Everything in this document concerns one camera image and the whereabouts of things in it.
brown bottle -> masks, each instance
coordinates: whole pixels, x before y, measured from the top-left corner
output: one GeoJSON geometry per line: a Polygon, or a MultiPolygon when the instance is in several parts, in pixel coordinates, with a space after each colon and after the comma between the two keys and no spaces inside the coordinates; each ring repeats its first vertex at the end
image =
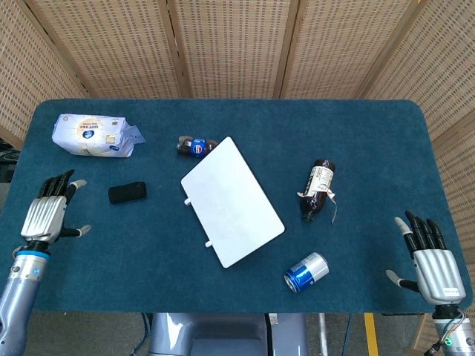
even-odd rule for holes
{"type": "Polygon", "coordinates": [[[299,194],[304,220],[313,221],[313,217],[325,206],[334,173],[335,163],[327,159],[317,159],[313,164],[305,192],[299,194]]]}

plastic bottle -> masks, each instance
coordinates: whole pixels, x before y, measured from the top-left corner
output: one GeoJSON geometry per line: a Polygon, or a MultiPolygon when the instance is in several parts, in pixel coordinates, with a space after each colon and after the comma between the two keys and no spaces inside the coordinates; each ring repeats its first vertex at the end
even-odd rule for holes
{"type": "Polygon", "coordinates": [[[314,216],[325,206],[334,173],[335,163],[327,159],[317,159],[313,164],[305,192],[299,194],[304,220],[313,221],[314,216]]]}
{"type": "Polygon", "coordinates": [[[204,157],[217,146],[213,139],[194,139],[190,136],[178,138],[177,150],[179,154],[186,156],[204,157]]]}

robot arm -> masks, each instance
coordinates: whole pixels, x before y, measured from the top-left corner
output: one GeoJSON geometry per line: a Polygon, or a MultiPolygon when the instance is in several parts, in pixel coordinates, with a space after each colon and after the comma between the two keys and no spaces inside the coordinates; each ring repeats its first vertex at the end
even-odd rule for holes
{"type": "Polygon", "coordinates": [[[434,355],[444,347],[446,356],[475,356],[475,337],[470,320],[458,308],[466,293],[455,258],[447,250],[434,221],[425,222],[409,211],[406,211],[406,217],[411,228],[399,217],[395,221],[413,259],[418,281],[402,279],[391,270],[387,270],[386,275],[397,286],[420,293],[425,301],[435,306],[432,318],[439,339],[424,355],[434,355]]]}
{"type": "Polygon", "coordinates": [[[63,226],[71,198],[86,184],[77,180],[68,185],[73,173],[46,180],[30,205],[22,229],[27,244],[13,252],[15,262],[0,299],[0,355],[23,355],[27,322],[50,259],[48,247],[60,237],[81,237],[91,229],[89,225],[78,229],[63,226]]]}

blue can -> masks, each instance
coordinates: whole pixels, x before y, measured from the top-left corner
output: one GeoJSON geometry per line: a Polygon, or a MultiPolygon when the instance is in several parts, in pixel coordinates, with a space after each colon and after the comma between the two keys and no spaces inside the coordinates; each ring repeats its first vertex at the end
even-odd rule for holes
{"type": "Polygon", "coordinates": [[[309,288],[329,272],[327,261],[316,252],[297,263],[285,272],[284,279],[293,292],[309,288]]]}

plastic bag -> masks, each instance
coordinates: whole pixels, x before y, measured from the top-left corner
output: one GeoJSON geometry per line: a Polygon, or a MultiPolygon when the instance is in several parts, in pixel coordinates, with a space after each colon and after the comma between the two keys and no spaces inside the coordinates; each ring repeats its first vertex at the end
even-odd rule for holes
{"type": "Polygon", "coordinates": [[[129,157],[134,145],[145,139],[125,117],[62,113],[54,125],[53,141],[80,156],[129,157]]]}

